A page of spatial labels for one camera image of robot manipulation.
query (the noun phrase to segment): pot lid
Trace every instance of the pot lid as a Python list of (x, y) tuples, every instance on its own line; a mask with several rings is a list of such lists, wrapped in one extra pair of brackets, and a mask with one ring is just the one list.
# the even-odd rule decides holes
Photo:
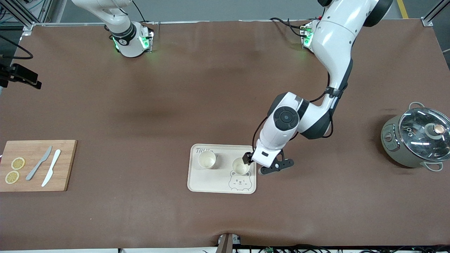
[(416, 156), (430, 162), (450, 158), (450, 120), (430, 108), (414, 108), (405, 112), (399, 122), (403, 143)]

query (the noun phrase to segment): yellow line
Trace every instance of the yellow line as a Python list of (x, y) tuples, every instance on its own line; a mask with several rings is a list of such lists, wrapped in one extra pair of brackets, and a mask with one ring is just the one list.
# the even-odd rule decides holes
[(400, 8), (400, 13), (402, 18), (409, 18), (408, 13), (405, 9), (405, 4), (403, 3), (403, 0), (397, 0), (398, 8)]

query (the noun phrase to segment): white tray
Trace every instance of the white tray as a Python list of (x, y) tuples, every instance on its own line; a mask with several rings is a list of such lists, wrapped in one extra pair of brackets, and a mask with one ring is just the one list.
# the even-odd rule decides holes
[[(217, 160), (212, 169), (198, 164), (203, 151), (212, 151)], [(236, 174), (231, 165), (236, 158), (252, 152), (251, 146), (195, 144), (189, 159), (188, 188), (191, 191), (252, 194), (256, 190), (256, 164), (250, 164), (249, 175)]]

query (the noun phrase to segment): knife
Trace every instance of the knife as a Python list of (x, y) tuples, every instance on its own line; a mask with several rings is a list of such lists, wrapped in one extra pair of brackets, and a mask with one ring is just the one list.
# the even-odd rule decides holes
[(29, 181), (29, 180), (31, 180), (33, 178), (33, 176), (36, 173), (37, 169), (39, 168), (41, 163), (43, 163), (43, 162), (45, 162), (47, 160), (47, 158), (49, 157), (51, 151), (52, 151), (52, 146), (50, 146), (49, 149), (47, 149), (47, 152), (40, 159), (40, 161), (36, 164), (36, 166), (34, 166), (34, 169), (27, 175), (25, 180)]
[(50, 164), (49, 172), (47, 172), (47, 175), (45, 176), (44, 182), (42, 182), (42, 187), (44, 187), (50, 180), (50, 178), (53, 175), (53, 167), (55, 166), (56, 161), (58, 160), (59, 154), (61, 154), (61, 150), (57, 149), (55, 151), (55, 155), (53, 156), (52, 164)]

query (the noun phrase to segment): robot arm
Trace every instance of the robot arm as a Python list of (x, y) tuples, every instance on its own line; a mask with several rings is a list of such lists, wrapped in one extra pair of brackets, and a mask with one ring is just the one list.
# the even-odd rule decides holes
[(132, 0), (72, 0), (99, 19), (112, 34), (116, 48), (126, 57), (137, 57), (145, 51), (151, 51), (153, 31), (138, 22), (132, 22), (120, 8), (132, 3)]
[[(253, 153), (246, 153), (244, 163), (257, 162), (261, 174), (280, 171), (293, 165), (284, 159), (282, 148), (297, 132), (308, 139), (323, 137), (333, 124), (334, 110), (347, 87), (353, 61), (351, 48), (363, 25), (378, 23), (389, 10), (392, 0), (328, 0), (322, 19), (302, 27), (302, 44), (313, 52), (329, 74), (322, 104), (317, 106), (291, 92), (278, 95)], [(282, 160), (276, 157), (282, 154)]]

